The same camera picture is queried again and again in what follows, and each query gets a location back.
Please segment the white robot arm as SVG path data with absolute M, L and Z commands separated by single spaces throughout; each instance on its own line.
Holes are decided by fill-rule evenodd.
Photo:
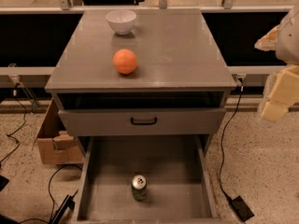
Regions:
M 264 85 L 263 100 L 258 107 L 258 121 L 270 126 L 281 120 L 289 108 L 299 102 L 299 2 L 260 38 L 254 48 L 270 51 L 287 66 L 271 73 Z

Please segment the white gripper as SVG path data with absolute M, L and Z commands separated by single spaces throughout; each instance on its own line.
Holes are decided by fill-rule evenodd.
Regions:
M 299 66 L 287 65 L 270 74 L 264 88 L 266 101 L 259 107 L 259 118 L 275 123 L 299 101 Z

